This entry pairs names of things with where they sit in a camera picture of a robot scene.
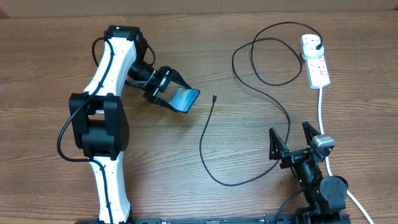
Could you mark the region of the blue Galaxy smartphone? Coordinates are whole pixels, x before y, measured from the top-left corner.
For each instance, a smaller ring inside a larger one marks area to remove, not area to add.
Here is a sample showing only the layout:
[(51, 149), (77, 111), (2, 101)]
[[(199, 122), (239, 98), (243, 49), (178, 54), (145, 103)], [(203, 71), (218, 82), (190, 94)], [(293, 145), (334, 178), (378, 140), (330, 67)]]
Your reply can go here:
[(169, 104), (178, 112), (188, 113), (200, 95), (200, 90), (178, 87)]

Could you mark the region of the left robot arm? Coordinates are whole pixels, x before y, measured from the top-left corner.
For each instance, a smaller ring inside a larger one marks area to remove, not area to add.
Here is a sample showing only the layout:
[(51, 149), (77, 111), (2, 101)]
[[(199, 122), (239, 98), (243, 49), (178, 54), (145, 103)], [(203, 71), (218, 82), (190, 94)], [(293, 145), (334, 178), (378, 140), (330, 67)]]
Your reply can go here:
[(145, 62), (150, 49), (138, 27), (110, 25), (101, 37), (104, 52), (96, 73), (82, 93), (69, 99), (75, 144), (90, 163), (100, 202), (95, 223), (133, 223), (124, 183), (123, 157), (129, 144), (129, 123), (122, 104), (124, 86), (143, 90), (154, 105), (188, 113), (200, 95), (181, 74)]

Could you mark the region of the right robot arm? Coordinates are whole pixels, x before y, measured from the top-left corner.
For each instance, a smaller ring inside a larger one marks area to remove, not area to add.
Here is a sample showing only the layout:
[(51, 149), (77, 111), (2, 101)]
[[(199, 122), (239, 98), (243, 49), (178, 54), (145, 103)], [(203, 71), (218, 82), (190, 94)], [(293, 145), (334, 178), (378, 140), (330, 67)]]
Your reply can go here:
[[(350, 223), (349, 215), (341, 213), (346, 208), (348, 182), (338, 175), (324, 177), (319, 166), (330, 155), (335, 142), (308, 122), (302, 127), (307, 147), (296, 151), (288, 149), (274, 128), (269, 130), (269, 159), (280, 161), (281, 169), (293, 170), (300, 190), (280, 206), (273, 220), (266, 218), (266, 223)], [(300, 194), (307, 206), (296, 209), (293, 215), (281, 215), (285, 206)]]

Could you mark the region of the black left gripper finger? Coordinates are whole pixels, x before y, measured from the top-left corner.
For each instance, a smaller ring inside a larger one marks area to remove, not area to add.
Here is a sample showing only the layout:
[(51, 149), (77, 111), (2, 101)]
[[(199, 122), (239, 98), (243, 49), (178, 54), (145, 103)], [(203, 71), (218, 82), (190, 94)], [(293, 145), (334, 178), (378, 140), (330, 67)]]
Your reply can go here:
[(171, 80), (174, 83), (176, 83), (184, 88), (191, 89), (191, 86), (182, 78), (181, 74), (178, 71), (176, 71), (174, 69), (170, 69), (169, 73), (171, 76)]
[(171, 110), (173, 112), (176, 112), (176, 113), (178, 112), (178, 110), (176, 110), (169, 102), (167, 102), (167, 101), (165, 101), (162, 98), (159, 98), (157, 96), (154, 98), (154, 104), (155, 105), (159, 105), (159, 106), (164, 107), (164, 108), (167, 108), (167, 109), (169, 109), (169, 110)]

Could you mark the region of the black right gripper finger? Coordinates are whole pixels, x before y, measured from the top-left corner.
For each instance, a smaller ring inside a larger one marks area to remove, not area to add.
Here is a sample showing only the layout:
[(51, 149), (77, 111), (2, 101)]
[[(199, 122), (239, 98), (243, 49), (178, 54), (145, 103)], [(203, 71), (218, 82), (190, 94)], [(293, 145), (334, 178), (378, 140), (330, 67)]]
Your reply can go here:
[(318, 146), (319, 139), (318, 136), (320, 135), (320, 132), (317, 131), (310, 123), (307, 121), (302, 123), (303, 131), (305, 134), (305, 139), (307, 141), (308, 146)]
[(282, 138), (277, 134), (274, 128), (270, 128), (269, 137), (270, 137), (269, 159), (270, 160), (282, 159), (284, 154), (289, 152), (288, 147), (286, 146), (285, 142), (283, 142)]

